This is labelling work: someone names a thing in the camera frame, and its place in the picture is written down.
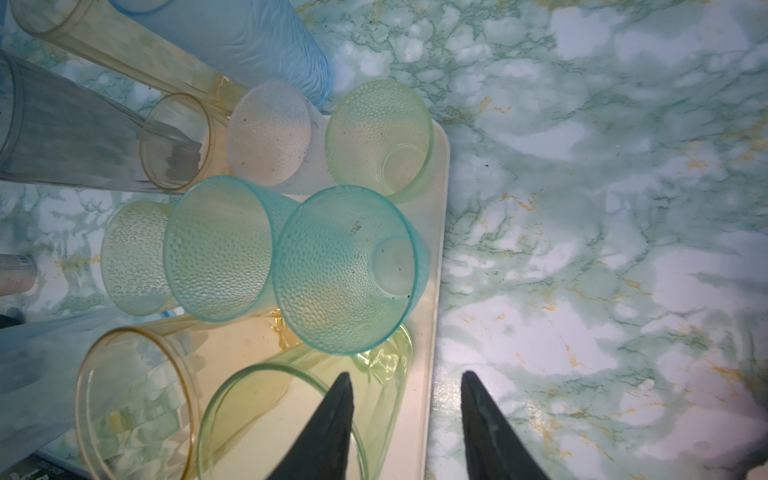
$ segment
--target turquoise textured cup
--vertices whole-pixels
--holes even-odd
[[[168,219],[163,266],[187,313],[226,322],[274,309],[272,252],[300,204],[235,177],[201,181]]]
[[[355,355],[384,342],[413,310],[427,284],[429,252],[392,202],[342,185],[293,212],[272,272],[294,333],[322,352]]]

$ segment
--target white tray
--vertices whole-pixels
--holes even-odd
[[[380,480],[414,480],[424,478],[429,430],[429,406],[432,400],[432,360],[435,356],[437,303],[440,295],[442,242],[445,233],[445,208],[448,202],[448,171],[451,146],[440,124],[432,121],[435,144],[432,161],[435,173],[429,189],[420,197],[398,205],[429,248],[429,281],[424,295],[411,315],[406,328],[413,341],[413,361],[408,373],[406,392],[389,443],[389,451]],[[308,197],[289,195],[298,201]]]

